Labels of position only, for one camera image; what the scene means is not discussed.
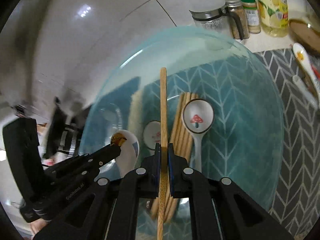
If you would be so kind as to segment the white spoon bear print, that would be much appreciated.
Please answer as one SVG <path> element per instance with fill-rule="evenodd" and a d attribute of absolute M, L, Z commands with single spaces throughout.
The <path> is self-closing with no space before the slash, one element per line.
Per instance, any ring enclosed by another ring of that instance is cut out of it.
<path fill-rule="evenodd" d="M 139 142 L 137 137 L 127 130 L 118 130 L 111 137 L 111 143 L 120 147 L 121 153 L 116 157 L 120 177 L 123 178 L 135 168 L 139 155 Z"/>

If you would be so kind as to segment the wooden spatula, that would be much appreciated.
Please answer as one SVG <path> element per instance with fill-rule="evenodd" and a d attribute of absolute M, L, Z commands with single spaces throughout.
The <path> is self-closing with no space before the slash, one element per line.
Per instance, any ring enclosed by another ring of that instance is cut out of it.
<path fill-rule="evenodd" d="M 160 108 L 161 108 L 161 168 L 159 182 L 159 202 L 157 218 L 157 239 L 163 239 L 165 200 L 168 183 L 168 125 L 167 125 L 167 69 L 160 70 Z"/>

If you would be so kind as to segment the large white plastic ladle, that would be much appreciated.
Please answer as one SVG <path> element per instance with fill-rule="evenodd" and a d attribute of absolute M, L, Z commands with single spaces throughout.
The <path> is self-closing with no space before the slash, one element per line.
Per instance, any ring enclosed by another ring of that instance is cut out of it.
<path fill-rule="evenodd" d="M 298 90 L 302 93 L 304 98 L 310 103 L 310 105 L 315 109 L 319 110 L 319 104 L 316 98 L 309 92 L 307 89 L 307 86 L 302 81 L 302 79 L 298 75 L 294 75 L 292 77 L 292 82 L 295 84 L 295 86 L 298 88 Z"/>

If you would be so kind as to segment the white spoon yellow duck print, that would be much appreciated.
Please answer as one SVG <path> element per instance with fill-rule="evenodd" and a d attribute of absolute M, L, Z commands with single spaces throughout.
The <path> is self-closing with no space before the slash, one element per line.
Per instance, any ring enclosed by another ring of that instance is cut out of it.
<path fill-rule="evenodd" d="M 313 71 L 313 68 L 309 59 L 309 55 L 306 52 L 306 49 L 300 43 L 296 42 L 293 44 L 292 50 L 296 59 L 298 60 L 298 62 L 300 63 L 300 65 L 302 66 L 306 74 L 308 74 L 308 76 L 310 77 L 310 80 L 313 84 L 313 87 L 319 99 L 319 93 L 320 93 L 319 80 L 318 80 L 318 77 L 315 75 L 315 72 Z"/>

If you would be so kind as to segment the grey herringbone place mat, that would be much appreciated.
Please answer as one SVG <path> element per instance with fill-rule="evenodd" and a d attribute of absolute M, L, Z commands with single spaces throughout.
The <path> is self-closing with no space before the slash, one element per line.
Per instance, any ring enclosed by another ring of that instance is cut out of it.
<path fill-rule="evenodd" d="M 270 214 L 295 239 L 319 218 L 319 111 L 293 83 L 303 77 L 291 49 L 256 53 L 277 85 L 284 110 L 284 149 Z"/>

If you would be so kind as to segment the wooden chopsticks bundle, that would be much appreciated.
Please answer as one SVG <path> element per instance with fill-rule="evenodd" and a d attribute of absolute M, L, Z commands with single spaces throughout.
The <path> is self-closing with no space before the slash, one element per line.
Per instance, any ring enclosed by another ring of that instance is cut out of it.
<path fill-rule="evenodd" d="M 181 157 L 185 157 L 187 159 L 187 162 L 190 160 L 190 154 L 191 154 L 191 148 L 193 145 L 191 135 L 186 131 L 186 128 L 184 127 L 182 123 L 182 110 L 183 107 L 188 103 L 191 99 L 198 98 L 198 95 L 191 92 L 186 92 L 181 94 L 174 125 L 171 130 L 171 137 L 170 142 L 173 143 L 174 146 L 174 152 L 176 155 L 179 155 Z M 176 207 L 176 201 L 173 200 L 173 198 L 170 196 L 170 190 L 167 189 L 166 194 L 166 200 L 165 200 L 165 214 L 164 214 L 164 221 L 168 222 L 171 220 L 173 214 L 174 214 L 174 208 Z"/>

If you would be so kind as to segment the small white spoon red print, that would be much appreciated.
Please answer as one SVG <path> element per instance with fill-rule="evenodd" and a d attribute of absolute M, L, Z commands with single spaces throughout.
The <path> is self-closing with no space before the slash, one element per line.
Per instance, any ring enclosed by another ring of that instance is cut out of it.
<path fill-rule="evenodd" d="M 143 131 L 143 141 L 150 154 L 153 155 L 156 144 L 161 143 L 161 123 L 159 121 L 147 123 Z"/>

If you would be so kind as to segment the white spoon mushroom print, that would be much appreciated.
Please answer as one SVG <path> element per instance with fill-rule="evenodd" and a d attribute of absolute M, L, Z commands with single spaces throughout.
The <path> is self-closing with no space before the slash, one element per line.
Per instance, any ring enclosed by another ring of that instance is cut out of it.
<path fill-rule="evenodd" d="M 183 107 L 181 119 L 194 141 L 194 168 L 202 172 L 202 139 L 214 122 L 214 109 L 204 99 L 192 99 Z"/>

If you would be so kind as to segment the teal translucent plastic bowl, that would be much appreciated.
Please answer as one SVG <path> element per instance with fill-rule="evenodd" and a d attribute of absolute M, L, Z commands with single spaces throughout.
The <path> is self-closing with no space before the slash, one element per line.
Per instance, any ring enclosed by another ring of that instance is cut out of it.
<path fill-rule="evenodd" d="M 202 174 L 228 177 L 268 212 L 283 151 L 281 98 L 264 65 L 242 44 L 214 31 L 175 27 L 136 48 L 111 74 L 91 107 L 79 148 L 93 153 L 118 130 L 139 142 L 135 169 L 152 156 L 143 141 L 148 122 L 161 122 L 160 70 L 167 69 L 168 146 L 181 94 L 198 95 L 214 109 L 201 145 Z M 100 179 L 121 179 L 116 160 Z M 188 198 L 173 198 L 174 214 L 163 223 L 163 239 L 193 239 Z M 157 239 L 159 192 L 139 200 L 135 239 Z"/>

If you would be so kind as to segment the brown ceramic plate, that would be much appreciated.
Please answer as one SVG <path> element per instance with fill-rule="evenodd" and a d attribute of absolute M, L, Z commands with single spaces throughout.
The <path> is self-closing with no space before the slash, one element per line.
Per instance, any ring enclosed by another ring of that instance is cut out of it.
<path fill-rule="evenodd" d="M 309 23 L 295 18 L 290 19 L 289 34 L 308 53 L 319 57 L 319 31 L 315 30 Z"/>

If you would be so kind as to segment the glass jar black clasp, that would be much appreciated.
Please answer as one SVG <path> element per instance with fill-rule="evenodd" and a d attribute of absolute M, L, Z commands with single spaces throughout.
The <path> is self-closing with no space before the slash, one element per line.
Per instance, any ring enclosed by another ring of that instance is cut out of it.
<path fill-rule="evenodd" d="M 225 0 L 189 0 L 189 12 L 198 27 L 233 37 Z"/>

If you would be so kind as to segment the glass spice jar metal lid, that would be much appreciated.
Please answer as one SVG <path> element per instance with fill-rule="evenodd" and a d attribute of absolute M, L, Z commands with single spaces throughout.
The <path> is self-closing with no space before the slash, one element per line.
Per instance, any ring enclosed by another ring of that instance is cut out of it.
<path fill-rule="evenodd" d="M 245 10 L 240 0 L 225 0 L 233 37 L 238 40 L 249 38 Z"/>

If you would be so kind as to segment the green cap spice bottle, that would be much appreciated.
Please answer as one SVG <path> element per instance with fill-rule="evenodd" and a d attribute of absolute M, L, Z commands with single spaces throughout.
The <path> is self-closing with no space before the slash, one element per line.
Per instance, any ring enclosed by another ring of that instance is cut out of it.
<path fill-rule="evenodd" d="M 260 16 L 256 0 L 240 0 L 247 17 L 248 30 L 252 34 L 261 32 Z"/>

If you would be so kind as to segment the yellow dish soap bottle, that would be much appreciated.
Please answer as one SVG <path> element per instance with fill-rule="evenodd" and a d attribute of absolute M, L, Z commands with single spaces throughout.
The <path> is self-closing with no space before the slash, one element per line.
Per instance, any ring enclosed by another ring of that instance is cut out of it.
<path fill-rule="evenodd" d="M 285 37 L 288 34 L 287 0 L 257 0 L 263 31 L 272 37 Z"/>

